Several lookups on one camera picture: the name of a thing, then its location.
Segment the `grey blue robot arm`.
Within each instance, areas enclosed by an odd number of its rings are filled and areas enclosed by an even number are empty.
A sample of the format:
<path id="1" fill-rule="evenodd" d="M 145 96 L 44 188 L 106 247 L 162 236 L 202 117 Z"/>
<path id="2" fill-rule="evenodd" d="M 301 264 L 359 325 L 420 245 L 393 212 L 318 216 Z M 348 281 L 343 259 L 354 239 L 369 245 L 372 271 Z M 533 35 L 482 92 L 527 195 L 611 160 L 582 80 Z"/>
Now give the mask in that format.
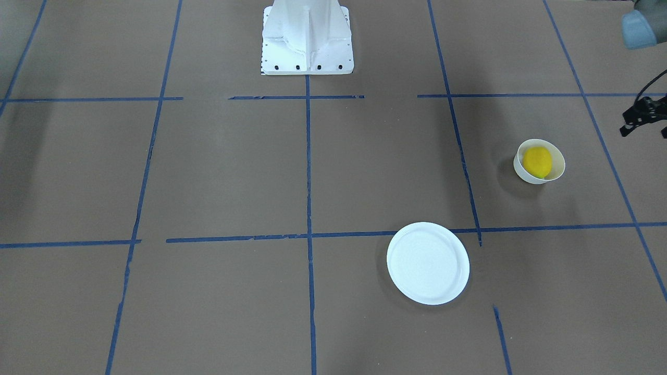
<path id="1" fill-rule="evenodd" d="M 633 1 L 633 9 L 622 17 L 622 36 L 626 49 L 636 50 L 657 46 L 666 40 L 666 1 Z M 623 114 L 620 135 L 627 137 L 641 126 L 665 121 L 666 97 L 652 99 L 647 90 L 661 78 L 657 74 L 636 94 L 631 107 Z"/>

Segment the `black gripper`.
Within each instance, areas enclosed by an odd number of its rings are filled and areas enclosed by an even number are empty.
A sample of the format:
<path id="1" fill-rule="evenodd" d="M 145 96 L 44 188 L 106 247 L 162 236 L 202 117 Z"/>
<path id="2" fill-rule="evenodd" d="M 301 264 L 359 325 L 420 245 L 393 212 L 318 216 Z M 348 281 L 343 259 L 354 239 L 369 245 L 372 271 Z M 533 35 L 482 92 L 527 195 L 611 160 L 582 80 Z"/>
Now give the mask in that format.
<path id="1" fill-rule="evenodd" d="M 666 121 L 666 97 L 653 100 L 642 97 L 636 100 L 629 109 L 622 114 L 624 125 L 620 127 L 620 135 L 627 137 L 632 131 L 646 124 Z"/>

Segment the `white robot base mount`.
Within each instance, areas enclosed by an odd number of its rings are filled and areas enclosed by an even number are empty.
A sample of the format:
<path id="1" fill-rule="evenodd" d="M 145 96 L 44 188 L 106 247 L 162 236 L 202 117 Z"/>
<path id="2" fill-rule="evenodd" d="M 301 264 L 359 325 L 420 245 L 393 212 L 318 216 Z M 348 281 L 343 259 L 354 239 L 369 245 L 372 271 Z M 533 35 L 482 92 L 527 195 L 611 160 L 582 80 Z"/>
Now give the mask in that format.
<path id="1" fill-rule="evenodd" d="M 261 73 L 351 74 L 350 12 L 338 1 L 274 1 L 263 12 Z"/>

